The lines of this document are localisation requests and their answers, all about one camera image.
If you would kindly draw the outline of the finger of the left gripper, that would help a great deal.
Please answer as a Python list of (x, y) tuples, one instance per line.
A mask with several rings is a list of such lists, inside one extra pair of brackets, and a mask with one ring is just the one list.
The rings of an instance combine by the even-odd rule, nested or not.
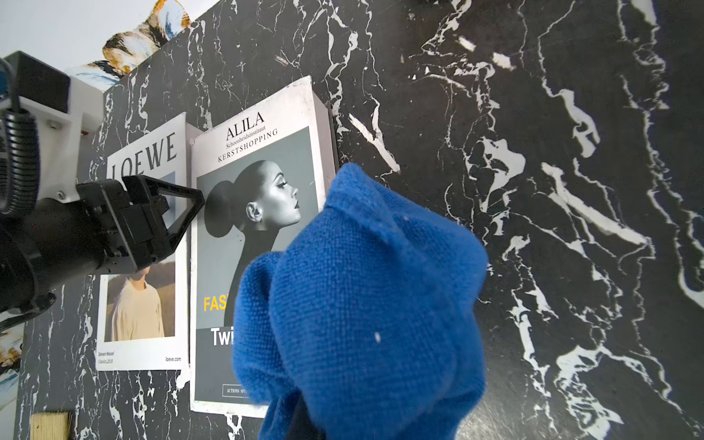
[(130, 205), (122, 214), (125, 238), (134, 259), (166, 259), (186, 236), (205, 206), (197, 189), (148, 176), (126, 176)]

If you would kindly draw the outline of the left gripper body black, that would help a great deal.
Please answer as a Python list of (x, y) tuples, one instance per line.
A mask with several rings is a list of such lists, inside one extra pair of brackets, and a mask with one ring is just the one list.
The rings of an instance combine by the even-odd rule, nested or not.
[(77, 187), (76, 202), (45, 198), (25, 216), (1, 218), (1, 309), (27, 313), (51, 304), (53, 288), (89, 274), (128, 274), (165, 258), (132, 258), (122, 214), (124, 183)]

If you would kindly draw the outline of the LOEWE white magazine book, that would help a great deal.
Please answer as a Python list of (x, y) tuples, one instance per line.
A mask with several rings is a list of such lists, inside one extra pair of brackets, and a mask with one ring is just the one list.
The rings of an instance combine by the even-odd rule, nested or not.
[(188, 366), (188, 227), (191, 147), (201, 131), (179, 113), (107, 159), (106, 177), (142, 188), (121, 216), (126, 242), (100, 278), (95, 363), (99, 371)]

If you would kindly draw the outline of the grey Twins story book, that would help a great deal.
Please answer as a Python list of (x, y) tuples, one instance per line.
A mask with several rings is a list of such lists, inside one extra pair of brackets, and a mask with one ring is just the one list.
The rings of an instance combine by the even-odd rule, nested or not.
[(337, 173), (331, 111), (310, 77), (199, 136), (192, 186), (205, 206), (191, 225), (190, 407), (261, 418), (232, 367), (241, 277), (282, 251), (323, 208)]

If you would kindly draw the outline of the blue microfibre cloth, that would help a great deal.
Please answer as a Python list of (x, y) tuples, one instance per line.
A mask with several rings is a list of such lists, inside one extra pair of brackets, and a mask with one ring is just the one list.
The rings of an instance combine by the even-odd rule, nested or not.
[(344, 165), (323, 211), (254, 260), (233, 364), (263, 439), (451, 439), (485, 388), (469, 229)]

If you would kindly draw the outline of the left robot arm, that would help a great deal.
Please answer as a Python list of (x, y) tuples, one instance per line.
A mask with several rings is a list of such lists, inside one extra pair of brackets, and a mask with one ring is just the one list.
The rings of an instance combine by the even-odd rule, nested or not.
[(21, 51), (1, 62), (1, 327), (43, 314), (54, 289), (90, 274), (128, 274), (166, 260), (203, 194), (133, 172), (75, 180), (80, 139), (98, 116), (66, 74)]

